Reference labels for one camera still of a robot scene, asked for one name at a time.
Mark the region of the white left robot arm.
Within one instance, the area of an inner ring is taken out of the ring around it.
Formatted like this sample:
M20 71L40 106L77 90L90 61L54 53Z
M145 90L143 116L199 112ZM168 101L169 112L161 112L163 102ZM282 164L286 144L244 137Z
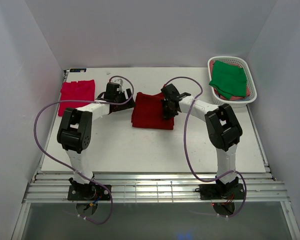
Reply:
M73 190L85 200L96 195L97 186L91 182L94 174L89 167L87 148L92 140L93 121L135 107L130 88L123 90L123 79L110 80L97 103L78 108L66 108L57 132L57 142L67 153L70 166L74 168L69 179Z

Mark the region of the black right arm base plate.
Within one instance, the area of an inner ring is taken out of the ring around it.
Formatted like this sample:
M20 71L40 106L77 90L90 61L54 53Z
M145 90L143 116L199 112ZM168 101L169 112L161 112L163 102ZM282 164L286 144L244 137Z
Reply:
M231 189L223 189L216 183L200 184L194 191L201 200L243 200L246 193L241 183Z

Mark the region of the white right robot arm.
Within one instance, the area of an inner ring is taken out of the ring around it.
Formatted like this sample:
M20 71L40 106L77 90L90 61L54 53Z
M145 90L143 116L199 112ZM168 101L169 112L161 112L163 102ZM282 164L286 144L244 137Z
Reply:
M236 171L236 151L243 130L232 107L227 103L210 104L187 92L179 93L173 84L164 86L161 92L164 119L185 113L204 121L208 138L216 149L217 173L214 179L202 180L196 188L200 199L242 199L245 191Z

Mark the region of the dark red t shirt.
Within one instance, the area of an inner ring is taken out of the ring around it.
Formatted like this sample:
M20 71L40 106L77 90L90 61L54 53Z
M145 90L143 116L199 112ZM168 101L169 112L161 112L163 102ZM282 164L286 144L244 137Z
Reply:
M155 95L138 92L135 99L135 107L131 115L131 123L134 128L173 130L174 118L164 119L162 100L164 95Z

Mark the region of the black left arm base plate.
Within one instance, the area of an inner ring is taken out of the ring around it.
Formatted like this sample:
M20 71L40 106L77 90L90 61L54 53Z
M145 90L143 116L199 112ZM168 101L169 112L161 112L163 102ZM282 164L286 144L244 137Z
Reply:
M112 191L112 185L106 184L105 187L108 189L108 193L106 193L106 189L99 185L89 187L88 189L84 189L82 187L74 187L71 185L68 190L67 200L68 201L94 201L99 199L100 201L109 201L110 194Z

